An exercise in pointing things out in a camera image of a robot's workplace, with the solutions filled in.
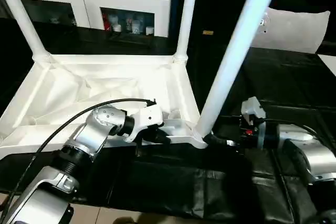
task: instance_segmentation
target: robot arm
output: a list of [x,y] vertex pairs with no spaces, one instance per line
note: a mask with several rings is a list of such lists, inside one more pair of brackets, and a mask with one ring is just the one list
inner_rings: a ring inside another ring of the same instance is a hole
[[131,116],[111,105],[91,111],[86,122],[55,152],[51,165],[39,172],[13,204],[4,223],[69,223],[73,215],[69,201],[108,136],[123,135],[127,142],[132,142],[148,126],[159,127],[162,123],[162,111],[156,104]]

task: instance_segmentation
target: white pole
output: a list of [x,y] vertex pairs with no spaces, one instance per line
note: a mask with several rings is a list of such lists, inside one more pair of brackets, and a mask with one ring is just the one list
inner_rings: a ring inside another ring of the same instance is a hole
[[195,127],[195,131],[201,137],[205,137],[211,132],[270,1],[245,1],[201,117]]
[[178,36],[177,50],[174,56],[175,60],[186,61],[187,48],[189,42],[191,22],[193,20],[195,0],[184,0],[180,34]]
[[6,0],[6,2],[33,52],[33,57],[39,59],[48,58],[49,53],[38,37],[21,0]]

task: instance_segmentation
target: white cabinet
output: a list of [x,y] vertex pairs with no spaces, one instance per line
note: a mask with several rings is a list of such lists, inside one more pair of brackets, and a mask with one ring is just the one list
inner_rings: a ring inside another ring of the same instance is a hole
[[[134,19],[137,19],[137,15],[141,16],[147,20],[147,25],[151,23],[151,26],[154,26],[155,36],[168,37],[170,0],[84,0],[84,2],[91,28],[104,29],[103,14],[119,12],[125,16],[134,13]],[[119,21],[123,25],[125,18],[119,16],[120,19],[123,19],[122,22]]]
[[132,33],[129,21],[136,20],[133,24],[141,24],[141,34],[146,34],[146,27],[151,32],[154,28],[155,36],[169,33],[171,0],[23,0],[23,4],[36,22],[113,30],[111,17],[117,16],[122,32]]
[[64,13],[73,13],[77,26],[90,27],[83,0],[23,0],[23,4],[34,21],[57,19]]

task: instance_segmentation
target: tiled floor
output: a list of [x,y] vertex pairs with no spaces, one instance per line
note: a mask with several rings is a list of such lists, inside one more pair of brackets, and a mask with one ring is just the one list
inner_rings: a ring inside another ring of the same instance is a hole
[[[0,201],[6,195],[0,194]],[[187,220],[173,216],[143,214],[134,211],[99,208],[72,204],[75,213],[70,224],[128,224],[133,221],[138,224],[206,224],[204,221]]]

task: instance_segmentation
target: black cylindrical connector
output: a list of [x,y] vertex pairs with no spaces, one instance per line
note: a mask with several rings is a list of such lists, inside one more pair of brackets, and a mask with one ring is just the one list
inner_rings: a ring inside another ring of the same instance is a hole
[[89,154],[70,146],[64,146],[62,150],[55,151],[54,155],[51,167],[65,172],[77,181],[85,178],[87,170],[92,165]]
[[122,136],[123,134],[130,135],[133,129],[134,129],[134,118],[126,116],[124,126],[119,131],[118,136]]

